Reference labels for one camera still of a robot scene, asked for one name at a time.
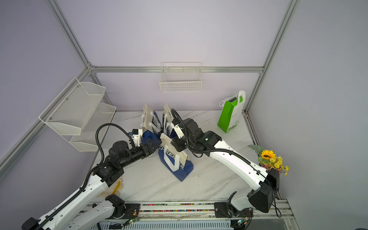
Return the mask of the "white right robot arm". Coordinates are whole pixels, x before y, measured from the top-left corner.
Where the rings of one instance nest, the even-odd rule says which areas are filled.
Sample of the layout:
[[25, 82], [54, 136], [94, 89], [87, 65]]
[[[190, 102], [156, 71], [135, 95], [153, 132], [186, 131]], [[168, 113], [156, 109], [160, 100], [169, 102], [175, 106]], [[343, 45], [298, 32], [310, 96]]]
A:
[[248, 184], [249, 189], [245, 192], [231, 194], [227, 201], [229, 212], [240, 212], [251, 207], [263, 213], [270, 211], [279, 190], [279, 173], [275, 169], [267, 170], [251, 162], [213, 131], [203, 132], [191, 118], [175, 118], [172, 127], [177, 134], [172, 145], [177, 151], [189, 150], [197, 158], [213, 158]]

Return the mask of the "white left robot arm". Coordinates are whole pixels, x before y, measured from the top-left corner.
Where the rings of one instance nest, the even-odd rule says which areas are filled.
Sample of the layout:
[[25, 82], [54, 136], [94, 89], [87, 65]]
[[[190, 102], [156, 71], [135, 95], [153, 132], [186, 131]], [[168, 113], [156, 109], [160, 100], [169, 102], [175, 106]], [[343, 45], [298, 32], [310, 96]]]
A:
[[[105, 157], [99, 141], [99, 132], [107, 126], [121, 130], [128, 137], [132, 148], [129, 148], [126, 141], [117, 141]], [[124, 174], [126, 166], [147, 158], [162, 143], [160, 139], [147, 140], [137, 147], [132, 137], [122, 127], [113, 123], [101, 125], [95, 133], [95, 140], [102, 158], [100, 163], [89, 170], [82, 186], [44, 216], [39, 219], [29, 218], [23, 223], [23, 230], [59, 230], [65, 227], [92, 199], [113, 185]]]

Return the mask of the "green white takeout bag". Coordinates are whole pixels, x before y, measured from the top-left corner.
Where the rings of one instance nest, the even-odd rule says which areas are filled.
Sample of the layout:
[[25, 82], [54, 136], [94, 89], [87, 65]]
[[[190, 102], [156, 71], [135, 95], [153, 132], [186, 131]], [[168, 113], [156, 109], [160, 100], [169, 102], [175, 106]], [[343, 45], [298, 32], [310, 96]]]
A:
[[245, 102], [246, 92], [243, 90], [220, 102], [219, 106], [222, 111], [218, 120], [218, 127], [225, 133], [238, 125]]

